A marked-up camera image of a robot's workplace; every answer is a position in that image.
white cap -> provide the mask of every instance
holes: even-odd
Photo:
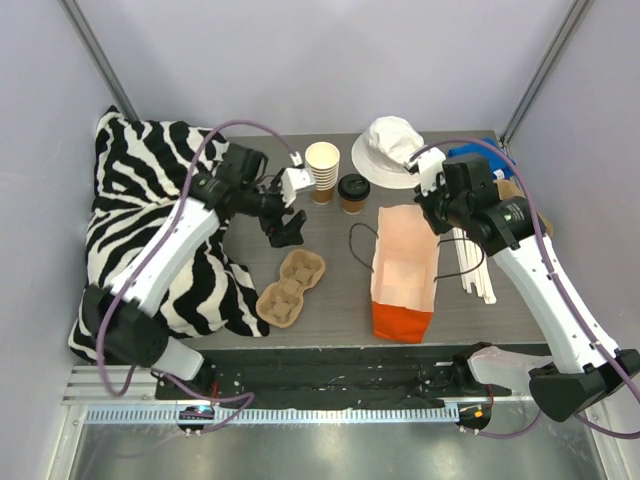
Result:
[[[419,174],[404,168],[424,140],[409,122],[398,117],[380,117],[358,137],[351,148],[353,165],[371,183],[384,188],[413,188]]]

gray wall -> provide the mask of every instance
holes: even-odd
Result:
[[[640,348],[638,18],[637,0],[594,2],[512,145],[556,224],[560,260],[627,348]],[[626,389],[611,404],[616,428],[640,429],[640,407]],[[621,445],[640,472],[638,442]]]
[[[0,5],[0,478],[40,478],[84,282],[93,137],[110,97],[55,1]]]
[[[328,133],[502,130],[571,0],[78,3],[143,117]]]

orange bag bottom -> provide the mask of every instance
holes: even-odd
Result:
[[[418,312],[376,302],[373,304],[373,334],[376,337],[406,343],[420,343],[433,312]]]

orange paper bag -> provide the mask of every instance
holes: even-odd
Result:
[[[438,237],[418,205],[378,211],[371,300],[377,337],[420,343],[436,296]]]

zebra print blanket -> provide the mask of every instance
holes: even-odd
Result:
[[[115,107],[102,117],[85,244],[89,284],[107,285],[151,240],[179,197],[189,162],[207,133],[184,122],[130,122]],[[202,153],[198,171],[215,168],[227,147],[218,134]],[[198,248],[169,287],[154,318],[170,335],[199,337],[222,326],[238,335],[269,334],[269,325],[256,313],[258,295],[247,267],[222,249],[227,226]],[[83,322],[82,305],[78,315],[69,347],[94,361],[95,342]]]

